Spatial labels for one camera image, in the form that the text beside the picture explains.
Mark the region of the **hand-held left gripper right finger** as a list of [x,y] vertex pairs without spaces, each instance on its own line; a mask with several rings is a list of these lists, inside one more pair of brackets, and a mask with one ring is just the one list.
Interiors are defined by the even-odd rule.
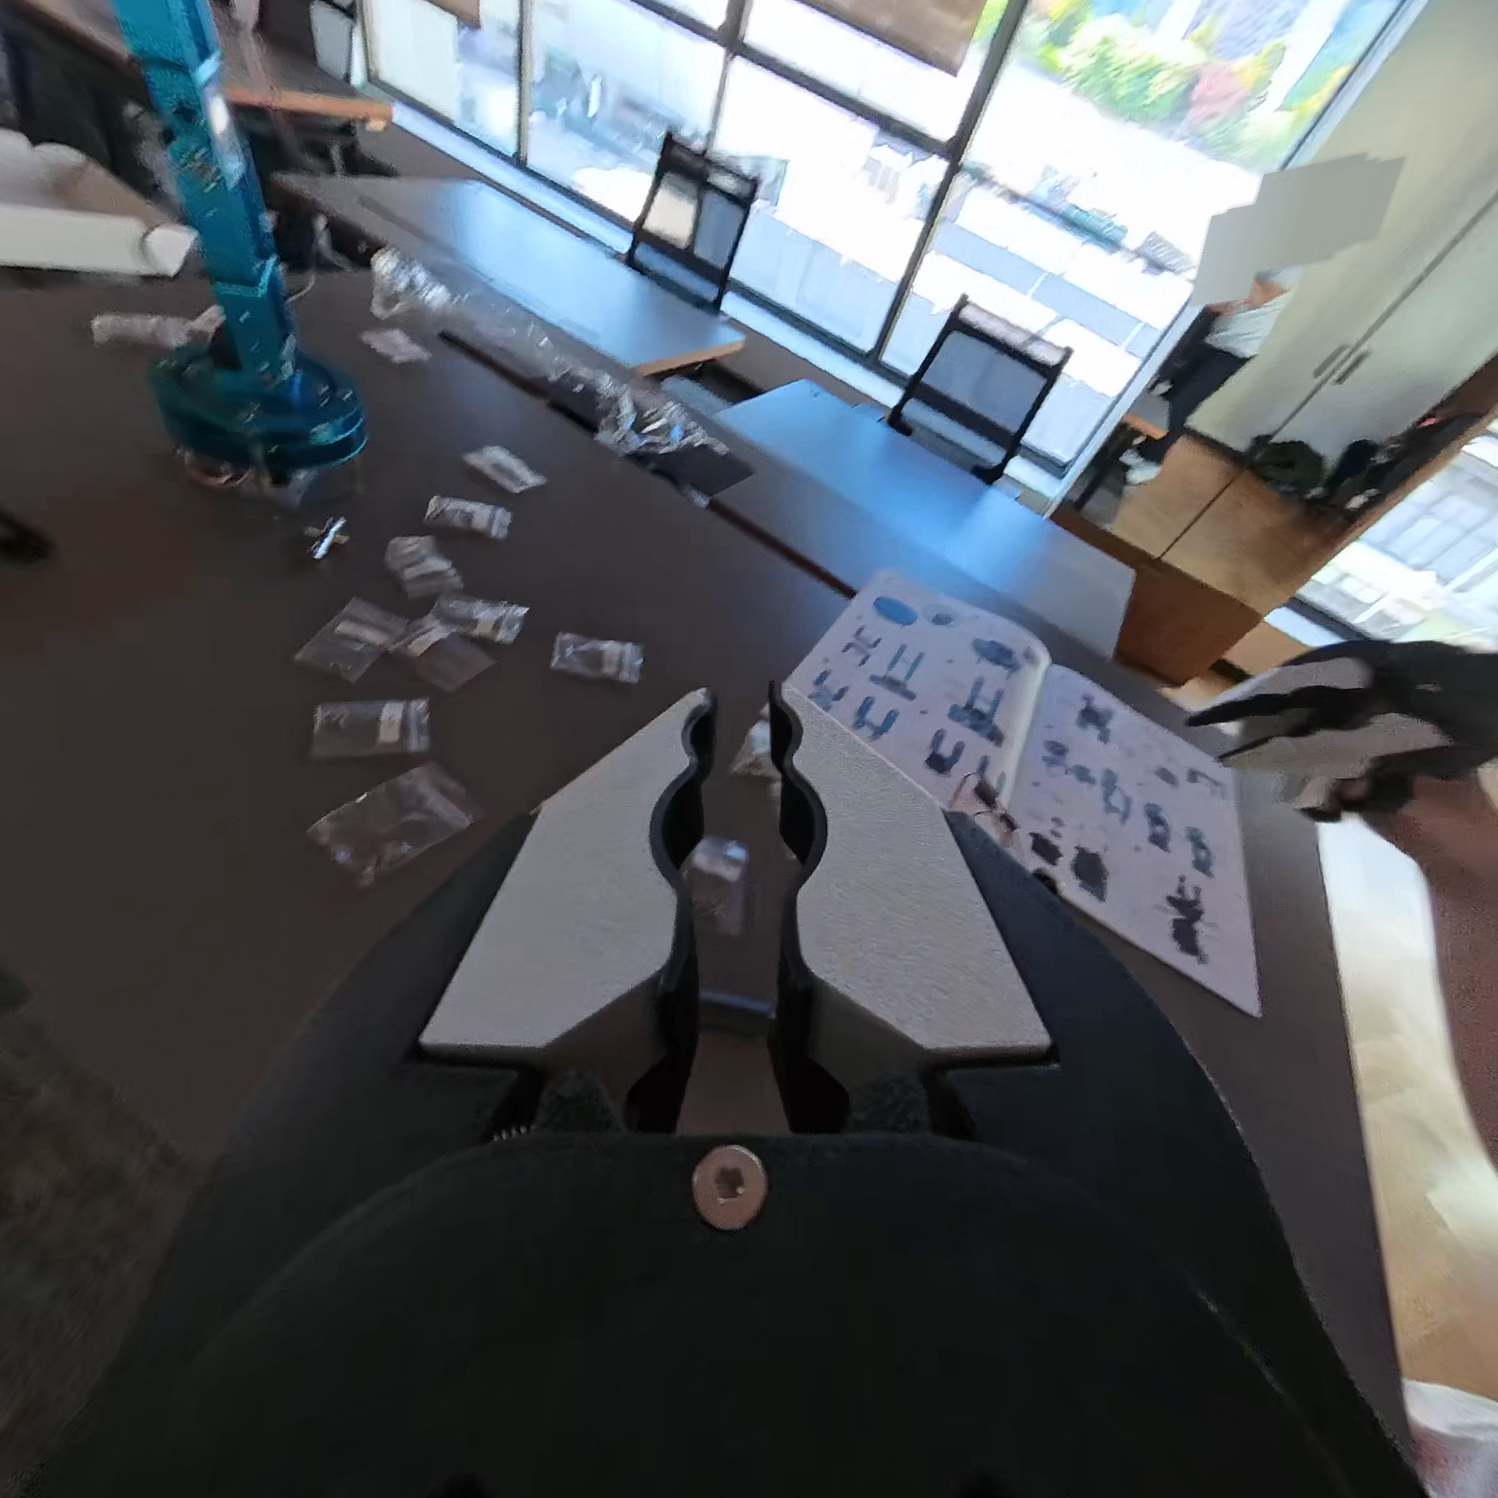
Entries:
[[888,1077],[1045,1065],[1052,1038],[951,815],[790,685],[767,704],[779,836],[771,1057],[796,1132],[840,1131]]

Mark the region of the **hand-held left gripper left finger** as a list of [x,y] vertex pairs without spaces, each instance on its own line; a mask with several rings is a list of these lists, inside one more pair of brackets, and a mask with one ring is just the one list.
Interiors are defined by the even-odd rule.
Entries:
[[548,797],[419,1036],[441,1061],[594,1079],[672,1132],[699,1043],[681,867],[705,829],[719,703],[699,686]]

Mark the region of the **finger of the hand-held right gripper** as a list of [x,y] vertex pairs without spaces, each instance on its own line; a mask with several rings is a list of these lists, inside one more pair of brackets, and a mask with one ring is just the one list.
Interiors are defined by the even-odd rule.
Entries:
[[1302,811],[1331,808],[1339,785],[1366,781],[1389,760],[1454,747],[1434,724],[1389,713],[1341,728],[1288,715],[1282,722],[1265,720],[1263,728],[1257,738],[1231,747],[1222,763],[1281,777],[1284,797]]
[[1281,731],[1352,731],[1372,715],[1377,667],[1355,654],[1304,654],[1248,678],[1188,715],[1190,728],[1273,720]]

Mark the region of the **small clear screw packet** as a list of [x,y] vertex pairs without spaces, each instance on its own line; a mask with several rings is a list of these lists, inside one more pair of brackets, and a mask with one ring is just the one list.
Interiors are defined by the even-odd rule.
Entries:
[[726,938],[744,934],[751,893],[749,849],[730,836],[703,836],[685,865],[694,913]]

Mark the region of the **person's right forearm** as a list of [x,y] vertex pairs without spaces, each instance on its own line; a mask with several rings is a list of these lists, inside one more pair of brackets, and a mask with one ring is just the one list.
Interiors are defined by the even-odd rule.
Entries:
[[1480,779],[1418,777],[1398,808],[1361,817],[1421,872],[1439,934],[1487,936],[1496,909],[1496,810]]

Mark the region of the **light grey office desk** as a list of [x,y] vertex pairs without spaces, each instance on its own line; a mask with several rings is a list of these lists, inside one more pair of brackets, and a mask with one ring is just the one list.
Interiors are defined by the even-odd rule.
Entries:
[[1031,510],[1015,483],[985,485],[808,380],[710,423],[753,467],[715,510],[844,594],[890,569],[1117,658],[1134,569]]
[[425,264],[453,289],[532,312],[615,365],[667,376],[746,348],[744,332],[482,180],[282,173],[310,212]]

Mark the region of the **dark grey desk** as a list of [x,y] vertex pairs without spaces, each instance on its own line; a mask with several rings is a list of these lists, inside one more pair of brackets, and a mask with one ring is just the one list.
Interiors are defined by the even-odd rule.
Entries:
[[[771,1057],[794,856],[767,681],[838,599],[565,417],[441,349],[391,367],[323,282],[312,348],[359,382],[353,544],[212,492],[107,292],[4,296],[4,503],[55,556],[4,583],[4,956],[86,1049],[228,1134],[59,1494],[1418,1494],[1331,1336],[1218,1081],[1056,893],[949,811],[1052,1038],[1045,1065],[888,1077],[796,1132]],[[464,458],[507,448],[514,494]],[[428,530],[432,496],[512,514]],[[430,533],[530,608],[457,690],[298,663]],[[640,681],[553,670],[560,631]],[[694,911],[680,1123],[585,1073],[419,1050],[532,815],[689,690],[717,699],[703,836],[751,854],[742,936]],[[314,760],[314,708],[428,699],[421,756]],[[471,826],[376,788],[437,769]],[[309,835],[375,792],[373,836]]]

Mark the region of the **long wood-edged grey desk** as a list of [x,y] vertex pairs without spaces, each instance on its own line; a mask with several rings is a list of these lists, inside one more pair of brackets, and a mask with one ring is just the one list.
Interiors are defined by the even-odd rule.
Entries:
[[316,71],[307,77],[275,73],[268,80],[257,80],[243,68],[230,68],[223,78],[223,91],[236,107],[277,110],[294,119],[355,123],[373,132],[389,128],[396,118],[394,105]]

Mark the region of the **illustrated instruction booklet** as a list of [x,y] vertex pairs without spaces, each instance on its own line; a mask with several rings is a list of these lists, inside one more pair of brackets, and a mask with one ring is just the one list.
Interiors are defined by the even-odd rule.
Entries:
[[1232,770],[1027,628],[885,571],[790,688],[1102,927],[1259,1018]]

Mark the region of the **scattered clear parts bags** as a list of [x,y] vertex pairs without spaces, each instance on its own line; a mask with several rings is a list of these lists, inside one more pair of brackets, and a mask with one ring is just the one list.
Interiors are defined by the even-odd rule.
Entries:
[[[200,333],[221,332],[218,328],[220,310],[211,308],[202,317],[184,321],[171,316],[104,312],[91,319],[95,344],[139,344],[161,349],[168,355],[205,353],[207,342]],[[400,328],[366,330],[362,341],[382,358],[398,367],[421,367],[432,358],[432,351]],[[278,499],[291,499],[296,485],[305,489],[321,471],[296,469],[277,478],[268,489],[261,483],[269,471],[250,469],[244,464],[216,455],[202,456],[195,448],[180,449],[191,472],[214,489],[236,489],[255,485],[264,494]],[[492,476],[501,489],[512,494],[524,494],[544,483],[523,460],[507,448],[487,446],[464,458],[473,460],[476,471]],[[435,494],[425,506],[423,524],[432,531],[451,531],[455,535],[483,537],[503,540],[510,533],[512,514],[499,505],[482,499],[462,499],[457,496]],[[428,685],[441,690],[457,690],[473,681],[494,658],[485,654],[482,645],[510,645],[519,637],[530,608],[526,604],[485,601],[462,590],[462,579],[437,538],[430,533],[398,535],[387,542],[385,569],[405,590],[407,599],[428,603],[428,610],[416,621],[407,621],[389,610],[382,610],[360,597],[351,599],[339,613],[321,628],[309,645],[302,647],[294,660],[310,669],[339,678],[346,685],[357,685],[376,660],[391,658],[405,662]],[[555,637],[551,662],[553,670],[582,676],[590,681],[617,681],[635,685],[644,672],[644,645],[637,642],[594,640],[574,631],[560,631]],[[432,751],[432,724],[428,699],[385,699],[385,701],[337,701],[318,704],[312,713],[312,758],[314,760],[351,760],[351,758],[389,758],[425,756]],[[394,781],[376,788],[394,808],[400,797],[410,793],[412,804],[421,802],[426,811],[416,811],[417,820],[432,817],[428,831],[416,831],[389,854],[387,863],[398,865],[407,856],[432,847],[448,831],[471,826],[475,813],[464,811],[460,802],[464,792],[441,790],[437,769],[426,765],[403,772]],[[350,852],[351,838],[359,827],[373,836],[375,806],[378,795],[369,792],[364,799],[348,808],[327,815],[312,829],[312,840],[321,842],[335,859],[357,868],[359,879],[366,884],[375,877],[376,861],[360,863]]]

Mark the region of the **white tall cabinet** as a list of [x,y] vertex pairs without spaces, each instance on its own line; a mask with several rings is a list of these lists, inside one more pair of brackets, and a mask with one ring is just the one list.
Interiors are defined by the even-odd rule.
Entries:
[[1430,2],[1313,164],[1402,160],[1377,237],[1302,273],[1265,349],[1191,417],[1336,458],[1397,433],[1495,353],[1496,3]]

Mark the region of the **black mesh office chair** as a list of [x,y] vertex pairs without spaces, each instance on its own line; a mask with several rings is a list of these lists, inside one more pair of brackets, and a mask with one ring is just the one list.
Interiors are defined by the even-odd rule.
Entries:
[[1072,357],[1070,346],[961,294],[888,410],[886,426],[993,485]]
[[667,130],[624,253],[628,269],[721,312],[762,178]]

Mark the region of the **crumpled clear plastic wrap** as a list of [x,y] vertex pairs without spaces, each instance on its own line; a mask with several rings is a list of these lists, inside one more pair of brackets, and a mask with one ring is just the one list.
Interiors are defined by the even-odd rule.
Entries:
[[755,465],[701,412],[592,349],[564,326],[487,287],[450,285],[396,248],[368,262],[369,310],[417,341],[444,341],[578,424],[608,453],[685,492],[717,497]]

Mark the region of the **person's white shirt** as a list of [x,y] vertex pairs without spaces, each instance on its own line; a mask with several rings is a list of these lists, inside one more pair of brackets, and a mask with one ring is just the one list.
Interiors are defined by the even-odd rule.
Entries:
[[1429,1496],[1496,1496],[1496,1402],[1404,1380],[1414,1460]]

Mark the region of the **white cardboard box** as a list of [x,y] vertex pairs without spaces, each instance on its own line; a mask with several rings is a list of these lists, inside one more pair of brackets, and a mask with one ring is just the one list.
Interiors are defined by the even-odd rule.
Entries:
[[200,241],[63,143],[2,132],[2,262],[16,269],[175,276]]

